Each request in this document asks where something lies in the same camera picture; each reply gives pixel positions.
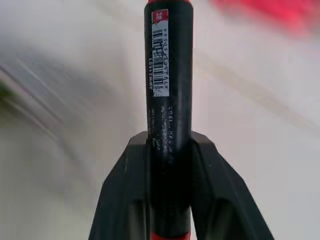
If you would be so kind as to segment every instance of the blurred background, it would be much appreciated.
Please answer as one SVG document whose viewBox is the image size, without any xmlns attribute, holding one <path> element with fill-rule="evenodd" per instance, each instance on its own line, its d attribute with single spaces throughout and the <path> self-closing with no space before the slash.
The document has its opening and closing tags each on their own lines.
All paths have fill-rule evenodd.
<svg viewBox="0 0 320 240">
<path fill-rule="evenodd" d="M 1 239 L 88 239 L 104 179 L 147 129 L 145 4 L 0 0 Z M 319 37 L 192 4 L 193 129 L 275 239 L 319 239 Z"/>
</svg>

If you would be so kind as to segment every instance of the red object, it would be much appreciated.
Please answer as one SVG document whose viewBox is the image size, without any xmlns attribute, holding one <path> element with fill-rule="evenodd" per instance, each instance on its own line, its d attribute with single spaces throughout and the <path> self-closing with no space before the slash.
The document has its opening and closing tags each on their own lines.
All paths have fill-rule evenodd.
<svg viewBox="0 0 320 240">
<path fill-rule="evenodd" d="M 148 3 L 151 4 L 151 3 L 154 3 L 154 2 L 159 2 L 159 1 L 168 1 L 168 0 L 148 0 Z"/>
<path fill-rule="evenodd" d="M 169 12 L 168 9 L 156 10 L 152 13 L 152 23 L 157 24 L 161 21 L 168 21 Z"/>
<path fill-rule="evenodd" d="M 152 233 L 151 240 L 190 240 L 190 236 L 191 236 L 191 233 L 189 232 L 186 235 L 178 237 L 178 238 L 163 238 L 163 237 L 160 237 L 160 236 Z"/>
<path fill-rule="evenodd" d="M 316 0 L 213 0 L 218 6 L 244 6 L 264 13 L 292 30 L 305 29 L 316 14 Z"/>
</svg>

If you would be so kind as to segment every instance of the red tip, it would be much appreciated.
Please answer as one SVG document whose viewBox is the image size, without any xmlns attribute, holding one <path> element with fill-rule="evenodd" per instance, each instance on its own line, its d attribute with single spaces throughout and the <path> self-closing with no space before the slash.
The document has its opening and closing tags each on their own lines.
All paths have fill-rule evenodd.
<svg viewBox="0 0 320 240">
<path fill-rule="evenodd" d="M 163 238 L 154 233 L 151 234 L 151 240 L 190 240 L 191 233 L 188 232 L 186 235 L 175 237 L 175 238 Z"/>
<path fill-rule="evenodd" d="M 189 0 L 148 0 L 148 3 L 151 4 L 151 3 L 160 2 L 160 1 L 183 1 L 187 3 L 190 2 Z"/>
</svg>

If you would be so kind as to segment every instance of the barcode label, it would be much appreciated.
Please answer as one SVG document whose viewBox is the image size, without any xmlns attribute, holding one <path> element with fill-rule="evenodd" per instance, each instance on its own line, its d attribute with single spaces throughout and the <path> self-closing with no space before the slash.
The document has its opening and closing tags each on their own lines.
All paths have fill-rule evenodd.
<svg viewBox="0 0 320 240">
<path fill-rule="evenodd" d="M 153 96 L 169 97 L 169 14 L 167 9 L 152 13 Z"/>
</svg>

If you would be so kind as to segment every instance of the white surface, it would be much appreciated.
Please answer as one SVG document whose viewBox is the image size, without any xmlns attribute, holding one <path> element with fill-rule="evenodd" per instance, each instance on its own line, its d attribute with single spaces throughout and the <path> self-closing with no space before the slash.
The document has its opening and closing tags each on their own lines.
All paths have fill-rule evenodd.
<svg viewBox="0 0 320 240">
<path fill-rule="evenodd" d="M 88 181 L 35 129 L 2 121 L 1 239 L 88 238 L 103 179 L 146 129 L 144 6 L 0 0 L 2 35 L 91 73 L 117 99 L 73 136 Z M 193 6 L 194 130 L 244 178 L 276 239 L 320 239 L 319 42 L 227 19 L 207 0 Z"/>
</svg>

